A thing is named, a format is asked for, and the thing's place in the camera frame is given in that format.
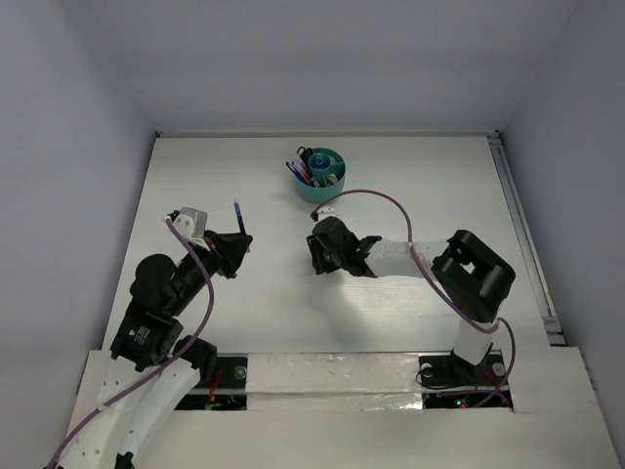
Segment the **teal round desk organizer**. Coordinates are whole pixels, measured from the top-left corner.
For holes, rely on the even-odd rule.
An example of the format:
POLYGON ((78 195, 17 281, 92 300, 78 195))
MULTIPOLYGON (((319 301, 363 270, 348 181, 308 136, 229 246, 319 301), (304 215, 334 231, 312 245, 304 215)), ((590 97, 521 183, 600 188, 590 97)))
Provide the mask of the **teal round desk organizer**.
MULTIPOLYGON (((304 201, 309 203, 320 203, 330 197, 337 195, 343 191, 346 182, 347 164, 343 156, 333 149, 328 148, 312 148, 314 153, 320 152, 325 155, 326 167, 318 170, 313 167, 313 159, 310 160, 311 168, 308 169, 313 178, 316 179, 319 188, 310 187, 300 182, 295 177, 295 191, 297 195, 304 201), (338 183, 334 186, 327 185, 327 177, 329 174, 335 174, 338 183)), ((299 166, 296 161, 301 161, 297 156, 291 161, 294 165, 299 166)))

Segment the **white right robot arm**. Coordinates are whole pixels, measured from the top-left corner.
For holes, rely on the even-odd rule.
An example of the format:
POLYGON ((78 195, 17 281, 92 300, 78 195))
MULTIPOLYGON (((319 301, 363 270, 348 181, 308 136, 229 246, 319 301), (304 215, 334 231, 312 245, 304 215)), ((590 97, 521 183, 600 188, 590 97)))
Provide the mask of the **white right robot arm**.
POLYGON ((461 316, 451 375, 471 383, 484 373, 492 328, 516 272, 475 234, 458 230, 447 240, 430 242, 359 238, 343 221, 328 217, 314 226, 307 246, 318 275, 343 270, 354 277, 430 280, 461 316))

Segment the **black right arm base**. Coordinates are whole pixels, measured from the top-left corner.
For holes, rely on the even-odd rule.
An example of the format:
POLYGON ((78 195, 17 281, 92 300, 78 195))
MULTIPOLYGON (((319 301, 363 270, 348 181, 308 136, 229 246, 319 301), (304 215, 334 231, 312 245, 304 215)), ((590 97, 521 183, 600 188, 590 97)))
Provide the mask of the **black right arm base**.
POLYGON ((509 378, 516 364, 517 347, 510 362, 489 349, 481 363, 472 365, 453 353, 428 353, 419 357, 415 381, 421 386, 424 407, 513 409, 509 378))

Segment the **blue gel pen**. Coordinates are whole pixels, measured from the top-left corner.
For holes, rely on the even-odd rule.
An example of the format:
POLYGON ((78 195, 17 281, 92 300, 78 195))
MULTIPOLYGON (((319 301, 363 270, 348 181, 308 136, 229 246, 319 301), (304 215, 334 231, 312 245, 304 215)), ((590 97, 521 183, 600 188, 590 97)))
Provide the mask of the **blue gel pen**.
MULTIPOLYGON (((247 235, 246 229, 245 229, 245 225, 244 225, 244 219, 243 219, 243 215, 242 215, 242 211, 241 211, 241 207, 239 202, 235 199, 233 202, 233 208, 234 208, 234 212, 235 212, 235 216, 236 216, 236 220, 237 220, 237 225, 239 228, 239 231, 242 235, 247 235)), ((248 244, 245 250, 246 254, 250 253, 250 245, 248 244)))

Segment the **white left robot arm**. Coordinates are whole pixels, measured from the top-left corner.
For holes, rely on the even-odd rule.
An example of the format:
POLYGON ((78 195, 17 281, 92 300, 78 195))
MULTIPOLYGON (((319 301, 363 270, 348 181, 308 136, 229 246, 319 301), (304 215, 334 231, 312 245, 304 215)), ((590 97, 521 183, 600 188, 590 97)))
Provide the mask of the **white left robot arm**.
POLYGON ((187 255, 145 257, 110 345, 94 409, 71 430, 51 468, 139 468, 162 425, 195 386, 220 376, 217 348, 183 334, 178 317, 214 275, 234 278, 252 236, 205 232, 184 238, 187 255))

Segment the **clear blue-capped marker pen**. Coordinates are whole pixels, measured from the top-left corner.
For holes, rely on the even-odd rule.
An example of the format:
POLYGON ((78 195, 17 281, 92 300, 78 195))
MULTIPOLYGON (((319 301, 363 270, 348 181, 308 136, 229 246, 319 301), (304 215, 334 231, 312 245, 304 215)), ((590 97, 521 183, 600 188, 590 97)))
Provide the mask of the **clear blue-capped marker pen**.
POLYGON ((321 170, 321 169, 324 169, 326 167, 325 155, 323 153, 316 152, 312 156, 312 161, 313 161, 313 165, 312 166, 315 169, 321 170))

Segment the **blue ballpoint pen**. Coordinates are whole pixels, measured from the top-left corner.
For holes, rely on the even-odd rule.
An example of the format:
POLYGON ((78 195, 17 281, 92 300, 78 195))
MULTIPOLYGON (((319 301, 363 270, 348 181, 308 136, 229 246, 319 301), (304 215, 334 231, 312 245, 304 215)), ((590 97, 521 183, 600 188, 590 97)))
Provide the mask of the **blue ballpoint pen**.
POLYGON ((294 165, 294 164, 293 164, 293 163, 291 163, 291 162, 286 162, 286 163, 285 163, 285 165, 286 165, 286 167, 287 167, 287 168, 288 168, 288 169, 289 169, 289 170, 290 170, 290 171, 291 171, 291 172, 295 175, 295 177, 296 177, 296 178, 297 178, 300 182, 302 182, 303 184, 305 184, 305 185, 307 185, 307 186, 313 187, 313 186, 309 183, 309 181, 307 181, 307 180, 304 178, 304 176, 303 176, 303 174, 302 174, 302 172, 301 172, 301 170, 300 170, 300 167, 299 167, 299 166, 294 165))

